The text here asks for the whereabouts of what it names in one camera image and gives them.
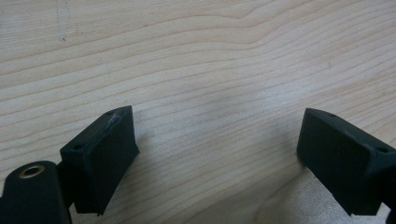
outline black plastic bracket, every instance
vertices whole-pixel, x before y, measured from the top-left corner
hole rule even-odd
[[[72,203],[102,215],[138,153],[132,108],[106,112],[61,149],[60,164],[32,162],[6,178],[0,223],[72,223]]]
[[[347,121],[307,108],[297,155],[349,215],[396,208],[396,150]]]

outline small hole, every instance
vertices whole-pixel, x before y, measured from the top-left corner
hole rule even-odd
[[[73,149],[74,149],[74,150],[80,150],[80,149],[82,149],[82,148],[84,148],[84,147],[85,147],[84,145],[78,144],[78,145],[73,146]]]
[[[34,176],[36,176],[36,175],[41,174],[41,172],[43,172],[44,169],[45,169],[45,167],[44,167],[43,165],[34,165],[34,166],[31,166],[31,167],[29,167],[29,168],[23,170],[23,171],[20,173],[20,178],[26,179],[26,178],[34,177]]]
[[[377,151],[383,152],[383,153],[387,153],[389,152],[389,150],[387,148],[384,147],[376,147],[375,148]]]

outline black clamp jaw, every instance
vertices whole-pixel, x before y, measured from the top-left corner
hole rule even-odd
[[[307,108],[299,159],[349,214],[376,215],[381,203],[396,211],[396,150],[347,121]]]
[[[130,106],[106,112],[61,149],[62,162],[13,171],[0,199],[0,223],[71,224],[68,208],[102,215],[139,153]]]

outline scratch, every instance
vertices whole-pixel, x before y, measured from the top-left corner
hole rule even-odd
[[[67,26],[70,20],[70,10],[66,0],[57,0],[56,17],[58,19],[59,41],[66,41]]]

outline wooden table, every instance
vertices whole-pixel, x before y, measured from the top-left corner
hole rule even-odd
[[[132,105],[141,150],[75,223],[249,223],[306,107],[396,147],[396,1],[0,2],[0,181]]]

